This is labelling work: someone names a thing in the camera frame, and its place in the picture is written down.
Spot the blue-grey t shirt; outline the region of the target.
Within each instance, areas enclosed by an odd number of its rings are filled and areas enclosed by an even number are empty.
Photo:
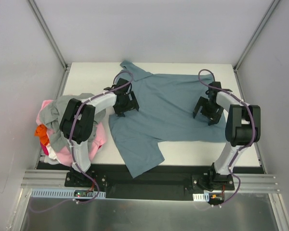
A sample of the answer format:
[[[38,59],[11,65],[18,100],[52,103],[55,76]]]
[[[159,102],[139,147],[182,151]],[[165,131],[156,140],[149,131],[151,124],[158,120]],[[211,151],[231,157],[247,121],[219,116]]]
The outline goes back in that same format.
[[[159,142],[225,142],[224,117],[209,125],[205,116],[193,116],[199,98],[213,81],[211,75],[152,74],[129,61],[121,67],[121,78],[132,81],[139,109],[123,117],[110,115],[109,128],[133,178],[164,161]]]

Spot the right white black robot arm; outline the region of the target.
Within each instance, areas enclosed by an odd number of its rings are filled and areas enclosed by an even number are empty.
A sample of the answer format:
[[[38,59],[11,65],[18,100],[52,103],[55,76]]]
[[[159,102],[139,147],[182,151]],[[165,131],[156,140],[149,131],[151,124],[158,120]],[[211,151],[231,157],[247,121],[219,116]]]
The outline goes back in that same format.
[[[206,175],[194,183],[201,189],[234,190],[232,171],[242,153],[258,142],[261,136],[261,109],[257,105],[245,103],[230,90],[222,89],[220,82],[207,85],[207,98],[200,97],[193,116],[201,113],[215,125],[227,111],[225,126],[226,143],[219,158],[211,165]]]

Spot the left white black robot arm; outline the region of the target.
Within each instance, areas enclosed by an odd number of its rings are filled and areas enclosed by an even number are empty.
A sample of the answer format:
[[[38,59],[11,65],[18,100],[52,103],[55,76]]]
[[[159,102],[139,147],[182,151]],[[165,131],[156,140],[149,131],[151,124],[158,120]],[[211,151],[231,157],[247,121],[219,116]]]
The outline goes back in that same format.
[[[59,129],[67,139],[72,155],[73,170],[70,173],[78,172],[75,180],[81,187],[98,187],[92,175],[87,172],[91,166],[88,144],[95,116],[108,107],[113,107],[119,117],[124,117],[125,112],[139,110],[131,81],[120,78],[116,84],[105,88],[98,95],[84,100],[72,98],[60,122]]]

